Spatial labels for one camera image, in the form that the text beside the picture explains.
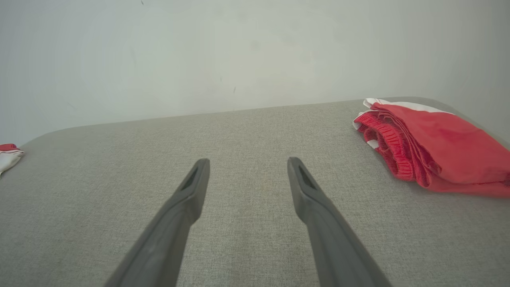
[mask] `white cloth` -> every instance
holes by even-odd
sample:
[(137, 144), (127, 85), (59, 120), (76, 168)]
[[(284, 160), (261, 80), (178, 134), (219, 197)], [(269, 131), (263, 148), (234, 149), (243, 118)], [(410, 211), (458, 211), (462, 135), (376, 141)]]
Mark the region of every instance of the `white cloth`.
[(17, 164), (23, 154), (21, 150), (0, 151), (0, 175)]

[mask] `white stripe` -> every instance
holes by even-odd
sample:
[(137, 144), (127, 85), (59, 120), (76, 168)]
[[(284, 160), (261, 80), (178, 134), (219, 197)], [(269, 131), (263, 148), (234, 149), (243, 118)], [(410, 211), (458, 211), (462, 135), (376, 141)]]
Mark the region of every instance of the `white stripe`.
[(367, 141), (367, 144), (371, 146), (373, 149), (377, 149), (379, 147), (379, 142), (377, 141), (377, 139), (371, 139)]
[[(358, 114), (358, 116), (357, 116), (356, 118), (360, 117), (362, 114), (364, 114), (364, 113), (366, 113), (366, 112), (371, 112), (371, 111), (372, 111), (372, 110), (368, 110), (368, 111), (361, 112), (361, 113), (359, 113), (359, 114)], [(355, 123), (354, 121), (352, 121), (352, 126), (353, 126), (356, 130), (359, 130), (359, 129), (360, 129), (360, 127), (362, 126), (362, 124), (360, 124), (360, 123)]]
[(388, 101), (385, 101), (385, 100), (374, 99), (374, 98), (366, 98), (363, 101), (363, 105), (365, 105), (365, 107), (368, 107), (368, 108), (372, 108), (372, 105), (375, 104), (375, 103), (380, 103), (380, 104), (383, 104), (383, 105), (401, 106), (401, 107), (405, 107), (405, 108), (408, 108), (408, 109), (411, 109), (411, 110), (415, 110), (415, 111), (449, 113), (449, 112), (445, 112), (445, 111), (442, 111), (442, 110), (439, 110), (439, 109), (436, 109), (436, 108), (432, 108), (432, 107), (429, 107), (429, 106), (420, 105), (420, 104), (416, 104), (416, 103), (409, 103), (409, 102), (394, 102), (394, 103), (392, 103), (392, 102), (388, 102)]
[(12, 151), (0, 151), (0, 153), (5, 153), (5, 154), (12, 154), (12, 155), (18, 155), (18, 156), (21, 156), (23, 155), (25, 152), (22, 151), (22, 150), (12, 150)]

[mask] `textured fabric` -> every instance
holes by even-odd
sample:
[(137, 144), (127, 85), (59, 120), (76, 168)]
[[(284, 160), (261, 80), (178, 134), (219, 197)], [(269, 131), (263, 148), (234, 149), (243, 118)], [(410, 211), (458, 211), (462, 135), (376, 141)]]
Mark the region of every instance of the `textured fabric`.
[[(433, 100), (397, 100), (458, 114)], [(305, 163), (392, 283), (507, 285), (510, 201), (395, 179), (359, 144), (352, 119), (361, 103), (86, 126), (29, 142), (0, 180), (0, 286), (101, 286), (201, 157), (211, 178), (178, 285), (318, 286), (289, 156)]]
[(485, 131), (427, 106), (371, 100), (353, 124), (396, 178), (435, 192), (510, 197), (510, 151)]

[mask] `folded clothing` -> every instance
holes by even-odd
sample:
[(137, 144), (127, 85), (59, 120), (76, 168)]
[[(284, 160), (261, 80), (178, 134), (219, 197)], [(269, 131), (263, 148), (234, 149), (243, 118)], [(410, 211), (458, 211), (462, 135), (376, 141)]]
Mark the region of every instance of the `folded clothing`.
[(12, 143), (0, 145), (0, 175), (17, 164), (23, 154), (24, 151)]
[(353, 125), (393, 175), (435, 192), (510, 197), (510, 152), (485, 131), (432, 107), (365, 99)]

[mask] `gray fabric surface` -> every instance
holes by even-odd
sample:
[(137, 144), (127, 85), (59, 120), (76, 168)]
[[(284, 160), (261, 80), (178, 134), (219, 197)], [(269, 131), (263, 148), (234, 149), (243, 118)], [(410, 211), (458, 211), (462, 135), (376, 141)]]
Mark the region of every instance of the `gray fabric surface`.
[[(421, 98), (390, 99), (428, 104)], [(0, 179), (0, 285), (101, 286), (193, 163), (211, 160), (179, 286), (317, 286), (286, 161), (302, 159), (388, 278), (510, 282), (510, 201), (393, 178), (354, 131), (362, 101), (71, 128)]]

